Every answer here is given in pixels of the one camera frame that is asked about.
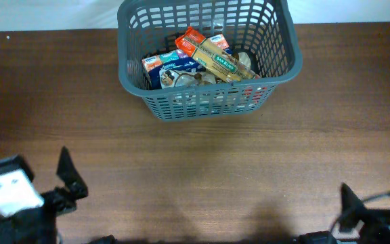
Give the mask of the beige snack bag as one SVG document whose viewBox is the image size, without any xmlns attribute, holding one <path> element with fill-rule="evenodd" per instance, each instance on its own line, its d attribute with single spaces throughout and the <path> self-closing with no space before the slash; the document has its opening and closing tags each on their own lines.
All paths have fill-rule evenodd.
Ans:
<svg viewBox="0 0 390 244">
<path fill-rule="evenodd" d="M 216 76 L 207 72 L 187 72 L 180 70 L 162 70 L 159 72 L 161 87 L 193 87 L 216 84 Z"/>
<path fill-rule="evenodd" d="M 251 69 L 251 59 L 246 52 L 236 52 L 232 55 L 236 59 L 236 66 L 240 70 L 250 70 Z"/>
</svg>

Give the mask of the Kleenex tissue multipack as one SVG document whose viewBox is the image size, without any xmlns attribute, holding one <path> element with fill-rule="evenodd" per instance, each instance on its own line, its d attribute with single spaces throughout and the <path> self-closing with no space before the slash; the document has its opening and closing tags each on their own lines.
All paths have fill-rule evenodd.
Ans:
<svg viewBox="0 0 390 244">
<path fill-rule="evenodd" d="M 162 70 L 180 70 L 187 72 L 207 72 L 205 67 L 197 63 L 180 49 L 166 54 L 159 54 L 142 60 L 143 67 L 147 72 L 147 78 L 152 89 L 162 89 L 159 81 L 159 72 Z"/>
</svg>

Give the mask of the red San Remo spaghetti pack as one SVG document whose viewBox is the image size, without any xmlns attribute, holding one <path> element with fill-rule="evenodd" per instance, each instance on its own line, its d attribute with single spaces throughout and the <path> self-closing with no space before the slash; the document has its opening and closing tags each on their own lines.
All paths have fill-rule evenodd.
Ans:
<svg viewBox="0 0 390 244">
<path fill-rule="evenodd" d="M 227 83 L 261 78 L 191 26 L 175 40 L 175 44 L 178 49 Z"/>
</svg>

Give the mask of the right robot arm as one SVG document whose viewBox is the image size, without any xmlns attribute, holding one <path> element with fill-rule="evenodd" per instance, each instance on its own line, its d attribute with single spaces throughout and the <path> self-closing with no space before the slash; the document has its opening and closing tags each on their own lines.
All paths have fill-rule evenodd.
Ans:
<svg viewBox="0 0 390 244">
<path fill-rule="evenodd" d="M 390 198 L 390 192 L 359 198 L 345 183 L 341 184 L 341 212 L 327 231 L 311 232 L 295 239 L 295 243 L 390 243 L 390 209 L 370 209 L 365 206 L 371 201 Z M 356 239 L 336 239 L 334 230 L 351 233 L 358 225 Z"/>
</svg>

